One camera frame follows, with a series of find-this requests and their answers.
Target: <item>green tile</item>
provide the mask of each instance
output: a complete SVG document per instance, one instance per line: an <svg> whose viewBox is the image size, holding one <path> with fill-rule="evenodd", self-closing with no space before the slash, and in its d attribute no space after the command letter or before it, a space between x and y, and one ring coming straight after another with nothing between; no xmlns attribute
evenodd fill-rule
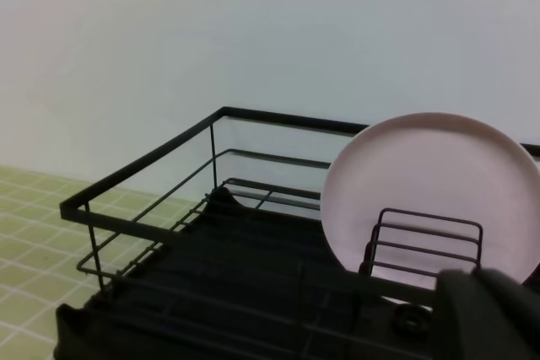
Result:
<svg viewBox="0 0 540 360"><path fill-rule="evenodd" d="M42 207L60 210L60 203L64 200L65 197L57 196L55 194L44 194L41 198L34 201L34 204Z"/></svg>
<svg viewBox="0 0 540 360"><path fill-rule="evenodd" d="M10 287L17 287L40 274L38 271L25 269L16 265L0 268L0 283Z"/></svg>
<svg viewBox="0 0 540 360"><path fill-rule="evenodd" d="M28 254L21 257L18 262L22 265L30 266L38 270L48 270L66 256L43 248L35 248Z"/></svg>
<svg viewBox="0 0 540 360"><path fill-rule="evenodd" d="M55 191L55 193L71 197L72 195L79 193L82 189L85 189L89 185L90 183L88 182L66 180L66 185L62 187L62 189Z"/></svg>
<svg viewBox="0 0 540 360"><path fill-rule="evenodd" d="M28 219L42 219L51 214L51 209L36 206L24 206L12 214L16 217L28 218Z"/></svg>
<svg viewBox="0 0 540 360"><path fill-rule="evenodd" d="M4 298L8 294L9 294L9 290L7 290L4 287L0 287L0 299Z"/></svg>
<svg viewBox="0 0 540 360"><path fill-rule="evenodd" d="M10 325L22 325L47 304L22 294L11 294L0 302L0 320Z"/></svg>
<svg viewBox="0 0 540 360"><path fill-rule="evenodd" d="M45 274L20 288L27 293L48 299L49 301L57 301L76 286L76 282L70 282L64 278Z"/></svg>
<svg viewBox="0 0 540 360"><path fill-rule="evenodd" d="M100 204L111 204L114 200L116 200L118 197L121 197L125 193L125 191L110 190L100 196L97 196L94 200L90 202L90 204L92 204L92 202L98 202Z"/></svg>
<svg viewBox="0 0 540 360"><path fill-rule="evenodd" d="M154 225L155 227L168 228L171 227L175 221L172 219L156 217L155 215L149 214L141 218L141 223L146 223L147 225Z"/></svg>
<svg viewBox="0 0 540 360"><path fill-rule="evenodd" d="M91 212L100 212L100 210L103 210L103 208L107 207L106 204L103 204L101 202L91 201L90 202L90 211Z"/></svg>
<svg viewBox="0 0 540 360"><path fill-rule="evenodd" d="M12 200L18 200L22 202L34 202L44 196L43 191L36 191L31 189L19 188L17 191L9 195Z"/></svg>
<svg viewBox="0 0 540 360"><path fill-rule="evenodd" d="M114 232L107 231L105 229L99 229L99 228L95 228L94 232L95 232L95 240L98 244L105 241L106 239L108 239L110 236L114 234Z"/></svg>
<svg viewBox="0 0 540 360"><path fill-rule="evenodd" d="M55 274L72 278L73 280L83 281L92 276L82 273L77 270L77 264L80 261L80 258L69 258L67 261L63 262L58 267L55 267Z"/></svg>
<svg viewBox="0 0 540 360"><path fill-rule="evenodd" d="M9 198L0 198L0 212L13 213L24 207L23 201L10 200Z"/></svg>
<svg viewBox="0 0 540 360"><path fill-rule="evenodd" d="M10 168L9 166L0 166L0 179L6 179L20 172L20 169Z"/></svg>
<svg viewBox="0 0 540 360"><path fill-rule="evenodd" d="M156 199L155 196L140 196L135 194L126 194L120 200L115 201L114 207L126 208L128 210L141 212L146 206L150 205Z"/></svg>
<svg viewBox="0 0 540 360"><path fill-rule="evenodd" d="M43 178L43 175L40 173L21 171L10 177L8 182L15 185L30 185L41 178Z"/></svg>
<svg viewBox="0 0 540 360"><path fill-rule="evenodd" d="M6 196L19 188L11 183L0 183L0 196Z"/></svg>
<svg viewBox="0 0 540 360"><path fill-rule="evenodd" d="M12 239L0 239L0 257L8 261L18 258L32 246Z"/></svg>
<svg viewBox="0 0 540 360"><path fill-rule="evenodd" d="M138 214L138 212L127 210L125 208L105 207L103 210L100 211L100 214L108 215L109 217L114 218L131 220Z"/></svg>
<svg viewBox="0 0 540 360"><path fill-rule="evenodd" d="M51 214L43 217L40 221L42 221L43 223L52 225L54 227L60 228L60 229L80 228L81 230L84 230L85 228L87 228L86 226L81 225L79 223L72 223L71 221L66 221L64 219L61 219L59 212L52 212Z"/></svg>
<svg viewBox="0 0 540 360"><path fill-rule="evenodd" d="M0 346L0 358L6 360L46 360L54 343L20 332Z"/></svg>
<svg viewBox="0 0 540 360"><path fill-rule="evenodd" d="M162 218L176 218L179 219L181 214L188 211L188 207L180 205L174 202L163 201L150 213Z"/></svg>
<svg viewBox="0 0 540 360"><path fill-rule="evenodd" d="M37 333L40 336L57 339L57 316L56 309L49 308L45 313L41 314L35 320L26 326L26 330Z"/></svg>
<svg viewBox="0 0 540 360"><path fill-rule="evenodd" d="M123 255L127 249L124 244L119 244L114 240L100 251L100 260L103 263L112 263L112 261L116 261L119 256Z"/></svg>
<svg viewBox="0 0 540 360"><path fill-rule="evenodd" d="M47 241L45 245L66 252L74 252L88 243L89 236L74 232L61 232L56 238Z"/></svg>
<svg viewBox="0 0 540 360"><path fill-rule="evenodd" d="M134 236L129 235L120 235L116 238L115 242L118 244L124 244L125 246L134 246L135 244L138 244L141 241L140 238L136 238Z"/></svg>
<svg viewBox="0 0 540 360"><path fill-rule="evenodd" d="M64 179L56 177L44 177L32 185L33 189L39 189L43 191L57 191L58 189L68 185L68 182Z"/></svg>
<svg viewBox="0 0 540 360"><path fill-rule="evenodd" d="M8 215L0 217L0 234L13 234L29 224L32 224L32 222L28 219L11 217Z"/></svg>
<svg viewBox="0 0 540 360"><path fill-rule="evenodd" d="M108 282L110 281L110 279L104 277L103 278L103 282L105 284L107 284ZM100 289L100 282L98 280L98 277L91 277L85 284L84 286L86 287L90 287L92 289L94 289L96 292L99 291Z"/></svg>
<svg viewBox="0 0 540 360"><path fill-rule="evenodd" d="M0 325L0 341L3 341L6 337L11 335L13 332L13 329L9 329L6 326Z"/></svg>
<svg viewBox="0 0 540 360"><path fill-rule="evenodd" d="M74 290L69 297L64 299L64 303L74 308L83 308L84 304L97 293L96 288L81 286Z"/></svg>
<svg viewBox="0 0 540 360"><path fill-rule="evenodd" d="M32 224L24 231L19 232L17 238L39 244L59 233L59 230L47 227L46 225Z"/></svg>

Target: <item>dish rack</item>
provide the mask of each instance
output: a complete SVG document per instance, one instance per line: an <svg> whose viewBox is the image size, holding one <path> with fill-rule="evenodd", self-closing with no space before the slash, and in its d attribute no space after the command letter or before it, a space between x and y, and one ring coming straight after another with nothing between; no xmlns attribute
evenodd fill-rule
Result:
<svg viewBox="0 0 540 360"><path fill-rule="evenodd" d="M397 305L384 298L422 308L431 305L434 293L370 276L373 266L392 266L375 260L376 246L385 243L378 240L379 230L391 226L384 223L384 213L429 215L383 210L379 222L374 224L359 272L345 271L327 245L316 215L291 215L263 207L271 204L317 213L320 192L240 177L223 180L219 177L219 161L225 156L323 170L330 164L243 148L218 151L214 128L223 119L347 137L367 127L224 107L64 201L60 206L62 218L87 225L89 229L92 251L77 268L95 275L100 290L82 309L67 305L58 308L55 359L431 358L429 337L424 333L429 325L413 325L408 331L414 332L416 328L423 333L400 334L392 329ZM208 160L135 218L120 219L92 210L96 197L202 132L209 132ZM525 148L540 156L540 147L525 145ZM211 170L212 184L198 203L180 218L174 218L169 228L144 222L156 207L204 170ZM248 206L240 200L252 204ZM437 219L467 223L478 229L478 237L469 241L477 245L478 254L458 259L480 266L481 226L454 218ZM113 234L98 242L97 228ZM414 227L405 230L419 231ZM108 271L102 266L100 254L122 235L145 239L149 245L122 269ZM413 249L404 245L393 247Z"/></svg>

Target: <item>grout line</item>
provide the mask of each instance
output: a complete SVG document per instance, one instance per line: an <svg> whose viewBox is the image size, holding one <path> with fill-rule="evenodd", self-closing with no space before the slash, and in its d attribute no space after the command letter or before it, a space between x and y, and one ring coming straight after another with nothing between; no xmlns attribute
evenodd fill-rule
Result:
<svg viewBox="0 0 540 360"><path fill-rule="evenodd" d="M4 262L7 263L6 266L1 266L0 268L7 267L9 265L9 266L13 266L13 267L20 267L21 269L25 269L25 270L38 271L40 273L40 275L43 275L43 276L55 276L55 277L61 278L63 280L66 280L67 282L80 282L80 280L78 280L76 278L71 278L71 277L68 277L68 276L64 276L63 274L58 274L58 273L55 273L53 271L36 269L35 267L32 267L32 266L27 266L27 265L23 265L22 263L17 263L16 261L6 261L5 259L0 259L0 261L4 261Z"/></svg>
<svg viewBox="0 0 540 360"><path fill-rule="evenodd" d="M59 267L61 264L65 263L67 260L69 259L69 256L65 257L64 259L62 259L61 261L59 261L58 263L56 263L56 265L52 266L49 271L52 271L54 270L55 268ZM2 301L4 301L7 297L11 297L12 295L14 295L15 293L21 293L21 288L27 284L30 284L31 282L33 282L35 279L37 279L38 277L42 276L42 272L38 272L38 274L36 274L35 276L31 277L29 280L27 280L26 282L23 282L22 284L20 284L17 288L13 288L13 291L11 291L10 293L7 293L6 295L4 295L2 298L0 298L0 303ZM77 289L81 288L82 286L85 285L85 281L81 281L81 282L75 282L75 287L73 287L72 289L70 289L67 293L65 293L64 295L62 295L57 301L51 303L51 305L48 305L46 306L45 308L43 308L42 310L40 311L37 311L34 316L30 317L26 322L24 322L21 326L18 326L14 332L12 332L9 336L7 336L3 341L2 343L0 343L0 346L1 345L4 345L6 342L8 342L10 339L12 339L17 333L17 331L23 331L23 332L26 332L26 329L25 327L27 325L30 325L32 322L34 322L34 320L38 319L42 314L44 314L48 309L50 308L55 308L57 307L58 305L62 304L62 301L64 299L66 299L67 297L69 297L74 291L76 291ZM45 338L46 340L50 341L51 339L46 337L46 336L41 336L41 335L38 335L40 338Z"/></svg>
<svg viewBox="0 0 540 360"><path fill-rule="evenodd" d="M30 335L35 337L36 339L40 339L41 341L46 341L48 343L56 343L54 339L51 339L50 337L40 335L39 333L35 333L31 330L25 329L24 327L17 326L17 325L11 325L8 322L4 322L3 320L0 320L0 325L5 326L8 329L15 330L15 332L12 332L10 335L6 336L6 338L3 341L0 341L0 346L7 343L11 338L13 338L18 333L24 333L26 335Z"/></svg>
<svg viewBox="0 0 540 360"><path fill-rule="evenodd" d="M17 171L15 173L13 173L12 175L10 175L7 179L11 179L15 175L19 175L20 173L24 173L24 171L23 170ZM16 209L15 212L11 212L8 215L11 218L21 218L21 219L23 219L25 221L25 226L21 227L20 229L17 229L14 233L11 233L11 234L0 234L0 239L10 239L10 240L18 241L20 243L23 243L23 244L26 244L26 245L29 246L29 248L27 250L25 250L25 252L21 253L20 255L18 255L13 260L0 259L0 268L6 268L6 267L9 267L9 266L14 266L14 267L19 267L19 268L29 269L29 270L32 270L32 271L36 272L36 274L34 276L30 277L28 280L21 283L17 287L10 287L10 286L4 285L4 284L0 284L0 285L2 285L2 287L4 289L7 290L7 293L3 297L0 298L0 303L4 299L6 299L8 297L12 297L12 296L14 296L16 294L20 294L21 296L26 296L26 297L35 299L36 301L39 301L42 304L44 304L43 309L37 311L32 317L30 317L28 320L26 320L22 325L10 325L9 323L0 321L0 325L5 325L6 327L8 327L12 331L9 336L7 336L3 341L0 342L0 346L5 344L6 342L10 341L18 333L25 333L25 334L27 334L29 336L33 336L33 337L35 337L37 339L40 339L40 340L43 340L43 341L47 341L47 342L50 342L50 343L56 343L56 341L54 339L51 339L50 337L47 337L47 336L42 336L42 335L36 334L36 333L32 332L31 330L28 330L26 328L29 325L31 325L33 322L35 322L35 320L37 320L39 317L41 317L46 311L48 311L50 309L54 309L58 305L62 304L67 298L69 298L75 291L77 291L81 287L89 287L94 293L96 291L98 291L98 288L95 286L95 282L96 282L96 277L95 276L85 275L85 277L83 279L78 280L78 279L67 277L67 276L64 276L64 275L61 275L61 274L57 274L55 272L55 270L58 267L64 265L67 261L70 261L73 258L80 258L81 254L84 253L87 250L91 250L91 247L90 247L89 243L86 243L85 245L81 246L79 249L75 250L74 252L69 252L69 251L65 251L65 250L59 250L59 249L56 249L56 248L53 248L51 246L46 245L49 242L51 242L51 241L53 241L53 240L55 240L57 238L61 238L62 236L66 236L68 234L77 234L77 235L82 235L82 236L88 237L88 233L84 232L82 229L80 231L78 231L77 229L68 228L68 227L64 228L64 227L61 227L61 226L57 226L57 225L45 222L47 218L52 217L53 214L57 214L58 210L57 210L57 208L56 209L51 208L50 205L45 205L45 204L41 205L40 201L45 200L49 196L58 196L58 197L61 197L61 198L68 198L68 196L64 196L63 194L60 194L59 191L62 191L63 189L67 188L70 184L73 185L75 183L70 182L69 180L64 180L67 184L66 185L61 185L60 187L55 188L54 191L40 190L40 189L36 189L36 188L32 187L33 185L35 185L36 183L38 183L38 182L40 182L40 181L42 181L44 179L47 179L46 175L37 175L36 179L31 181L27 185L18 185L18 184L10 183L9 181L5 181L6 179L1 179L0 180L0 184L4 183L4 184L7 184L7 185L12 185L13 188L14 188L13 191L9 192L6 196L2 196L2 198L5 198L6 200L9 200L9 201L16 201L16 202L22 203L20 205L20 207ZM40 192L40 193L43 194L43 196L38 197L37 199L34 199L32 201L23 201L21 199L13 198L12 194L15 194L17 191L20 191L21 189L22 190ZM141 193L139 191L130 191L130 190L123 190L123 189L116 190L116 191L119 191L119 195L116 198L112 199L112 201L110 201L108 203L101 203L101 202L98 202L98 201L94 201L94 203L99 204L98 210L101 211L101 210L104 210L106 208L111 207L111 208L115 208L117 210L121 210L121 212L130 213L133 216L137 215L138 212L135 212L134 210L131 210L129 208L115 206L115 204L125 196L141 196L141 195L144 195L144 193ZM176 216L178 216L180 214L184 214L187 209L192 207L192 205L190 204L191 203L190 201L184 201L184 200L181 200L181 199L168 200L168 203L171 203L171 202L173 202L174 203L173 206L177 208L177 210L176 210L176 212L174 214L172 214L170 216L167 216L167 217L162 217L162 216L154 214L152 212L149 213L149 216L151 216L153 218L156 218L158 221L161 222L160 225L154 225L154 226L159 227L159 228L166 227L168 224L174 223ZM50 211L50 213L46 213L46 214L44 214L43 216L41 216L40 218L37 218L37 219L24 218L24 217L20 217L20 216L16 215L17 211L19 211L23 207L27 207L27 206L44 208L47 211ZM41 243L31 242L31 241L29 241L27 239L23 239L23 238L20 238L18 236L21 233L23 233L26 229L32 228L35 225L44 225L44 226L46 226L46 227L48 227L50 229L55 230L56 232L51 237L45 239ZM109 232L110 231L104 230L104 232L100 233L100 234L104 235L105 233L108 234ZM111 259L110 261L104 262L104 268L107 268L107 269L112 268L112 269L120 270L123 267L122 265L125 266L129 262L129 256L131 256L133 258L135 255L138 255L141 252L141 250L144 250L146 248L145 243L147 243L147 242L149 244L152 243L152 241L150 241L150 240L147 241L145 239L140 239L140 240L135 241L134 243L126 244L125 249L122 252L118 252L118 255L115 255L115 257L113 259ZM58 263L56 263L53 266L51 266L50 268L48 268L47 270L37 269L37 268L34 268L32 266L27 266L27 265L24 265L22 263L19 263L20 260L24 259L27 255L31 255L32 252L34 252L35 250L37 250L39 248L42 248L44 250L48 250L48 251L51 251L51 252L58 253L58 254L62 255L62 259L59 260ZM69 282L71 282L73 284L73 288L71 288L67 293L63 294L58 300L56 300L54 302L51 302L51 301L49 301L49 300L47 300L45 298L39 297L39 296L35 296L33 293L27 293L23 289L25 286L31 284L34 280L36 280L39 277L42 277L44 275L53 275L55 277L60 277L60 278L62 278L64 280L66 280L66 281L69 281Z"/></svg>
<svg viewBox="0 0 540 360"><path fill-rule="evenodd" d="M0 179L0 181L11 179L15 175L19 175L21 172L25 172L25 170L22 170L22 169L10 168L8 166L3 166L3 165L0 166L0 169L2 169L2 168L8 169L11 173L9 175L7 175L6 177L3 177L2 179Z"/></svg>
<svg viewBox="0 0 540 360"><path fill-rule="evenodd" d="M12 293L12 295L13 295L13 293L16 293L17 295L24 295L25 297L32 298L32 299L34 299L36 301L41 302L42 304L46 304L46 305L51 305L52 304L52 301L49 301L46 298L40 297L39 295L35 295L33 293L27 293L24 290L19 290L18 288L11 287L11 286L9 286L7 284L0 283L0 287L2 287L4 290L8 290L9 292Z"/></svg>

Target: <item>pink plate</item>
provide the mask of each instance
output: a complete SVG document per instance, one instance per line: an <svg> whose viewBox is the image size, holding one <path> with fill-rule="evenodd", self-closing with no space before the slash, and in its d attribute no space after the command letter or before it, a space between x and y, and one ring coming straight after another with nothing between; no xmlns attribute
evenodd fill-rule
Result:
<svg viewBox="0 0 540 360"><path fill-rule="evenodd" d="M474 221L483 226L482 266L525 281L540 261L540 174L527 151L482 122L443 113L384 121L357 135L328 171L322 225L332 251L350 271L363 260L386 207ZM386 223L477 237L469 225L402 214ZM379 240L475 257L474 243L381 230ZM457 259L379 246L376 261L438 272L470 270ZM433 277L375 266L372 275L434 288Z"/></svg>

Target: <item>black drip tray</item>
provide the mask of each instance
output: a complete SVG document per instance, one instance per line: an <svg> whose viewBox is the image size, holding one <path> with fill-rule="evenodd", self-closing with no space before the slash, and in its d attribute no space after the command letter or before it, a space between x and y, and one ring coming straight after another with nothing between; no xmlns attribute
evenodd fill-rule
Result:
<svg viewBox="0 0 540 360"><path fill-rule="evenodd" d="M204 237L227 242L232 250L249 246L341 269L320 222L245 208L225 188L214 192L204 214L181 232L187 243ZM398 359L411 358L399 354L401 349L419 357L427 352L425 341L392 331L395 305L384 299L313 286L290 274L228 266L211 257L208 252L207 261L193 261L179 249L162 246L83 309L61 306L56 359ZM339 333L396 350L368 350Z"/></svg>

